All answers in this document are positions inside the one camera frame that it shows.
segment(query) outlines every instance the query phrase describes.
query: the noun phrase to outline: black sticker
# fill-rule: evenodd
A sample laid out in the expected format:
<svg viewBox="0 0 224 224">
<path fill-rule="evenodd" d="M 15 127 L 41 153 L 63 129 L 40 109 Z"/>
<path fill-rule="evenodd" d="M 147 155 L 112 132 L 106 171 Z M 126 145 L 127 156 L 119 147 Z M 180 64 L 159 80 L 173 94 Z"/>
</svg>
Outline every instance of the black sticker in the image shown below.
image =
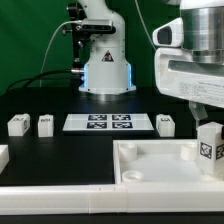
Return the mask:
<svg viewBox="0 0 224 224">
<path fill-rule="evenodd" d="M 102 61 L 104 61 L 104 62 L 114 62 L 114 59 L 113 59 L 110 51 L 107 51 L 107 53 L 104 55 Z"/>
<path fill-rule="evenodd" d="M 216 160 L 224 157 L 224 145 L 220 145 L 216 149 Z"/>
<path fill-rule="evenodd" d="M 161 121 L 170 121 L 169 118 L 161 118 Z"/>
<path fill-rule="evenodd" d="M 130 121 L 130 115 L 112 115 L 113 121 Z"/>
<path fill-rule="evenodd" d="M 49 122 L 49 121 L 51 121 L 51 119 L 49 118 L 41 119 L 41 122 Z"/>
<path fill-rule="evenodd" d="M 200 154 L 208 159 L 212 159 L 212 146 L 201 142 Z"/>
<path fill-rule="evenodd" d="M 24 121 L 24 130 L 28 128 L 27 120 Z"/>
<path fill-rule="evenodd" d="M 87 123 L 87 129 L 106 129 L 107 122 L 89 122 Z"/>
<path fill-rule="evenodd" d="M 24 118 L 14 118 L 13 121 L 23 121 Z"/>
<path fill-rule="evenodd" d="M 107 115 L 89 115 L 89 121 L 106 121 Z"/>
<path fill-rule="evenodd" d="M 114 129 L 132 129 L 132 123 L 131 122 L 113 122 L 113 128 Z"/>
</svg>

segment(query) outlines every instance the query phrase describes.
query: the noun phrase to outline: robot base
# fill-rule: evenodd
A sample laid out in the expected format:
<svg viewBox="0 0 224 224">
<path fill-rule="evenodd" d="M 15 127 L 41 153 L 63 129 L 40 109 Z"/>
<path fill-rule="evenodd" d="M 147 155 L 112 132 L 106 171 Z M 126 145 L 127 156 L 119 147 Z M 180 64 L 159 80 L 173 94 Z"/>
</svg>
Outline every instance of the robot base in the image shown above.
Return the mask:
<svg viewBox="0 0 224 224">
<path fill-rule="evenodd" d="M 134 90 L 121 93 L 121 94 L 95 94 L 95 93 L 89 93 L 89 92 L 79 92 L 81 97 L 86 97 L 91 100 L 98 100 L 98 101 L 119 101 L 126 99 L 130 96 L 136 96 L 136 88 Z"/>
</svg>

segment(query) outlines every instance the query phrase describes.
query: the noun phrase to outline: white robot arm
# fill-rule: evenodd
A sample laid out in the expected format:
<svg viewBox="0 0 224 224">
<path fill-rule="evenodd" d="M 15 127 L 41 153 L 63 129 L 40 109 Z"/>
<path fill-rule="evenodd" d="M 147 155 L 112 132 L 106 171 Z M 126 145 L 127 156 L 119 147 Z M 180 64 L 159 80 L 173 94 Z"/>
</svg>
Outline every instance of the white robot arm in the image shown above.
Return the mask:
<svg viewBox="0 0 224 224">
<path fill-rule="evenodd" d="M 115 28 L 112 34 L 91 36 L 90 59 L 84 66 L 84 84 L 80 92 L 101 100 L 133 92 L 136 87 L 132 85 L 131 65 L 125 59 L 124 19 L 108 9 L 105 0 L 78 2 L 87 16 L 81 29 Z"/>
</svg>

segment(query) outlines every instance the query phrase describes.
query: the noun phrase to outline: white tray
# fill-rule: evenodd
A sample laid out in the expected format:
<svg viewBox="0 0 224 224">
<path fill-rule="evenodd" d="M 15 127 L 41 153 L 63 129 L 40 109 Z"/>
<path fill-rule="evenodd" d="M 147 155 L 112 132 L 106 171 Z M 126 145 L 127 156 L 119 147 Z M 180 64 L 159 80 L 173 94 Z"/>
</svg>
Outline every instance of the white tray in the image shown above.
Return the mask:
<svg viewBox="0 0 224 224">
<path fill-rule="evenodd" d="M 147 114 L 69 114 L 63 131 L 150 131 Z"/>
</svg>

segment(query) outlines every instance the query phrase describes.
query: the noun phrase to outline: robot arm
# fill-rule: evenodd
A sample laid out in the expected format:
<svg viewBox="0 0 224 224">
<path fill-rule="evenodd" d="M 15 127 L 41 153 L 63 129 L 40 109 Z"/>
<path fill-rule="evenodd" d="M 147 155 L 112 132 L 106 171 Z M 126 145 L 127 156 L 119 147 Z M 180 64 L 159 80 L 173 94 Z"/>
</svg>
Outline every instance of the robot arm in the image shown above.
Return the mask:
<svg viewBox="0 0 224 224">
<path fill-rule="evenodd" d="M 105 0 L 78 0 L 86 18 L 73 27 L 75 35 L 91 43 L 90 59 L 84 65 L 82 95 L 112 100 L 136 89 L 131 65 L 125 59 L 125 21 L 110 10 Z M 86 39 L 77 40 L 80 46 Z"/>
</svg>

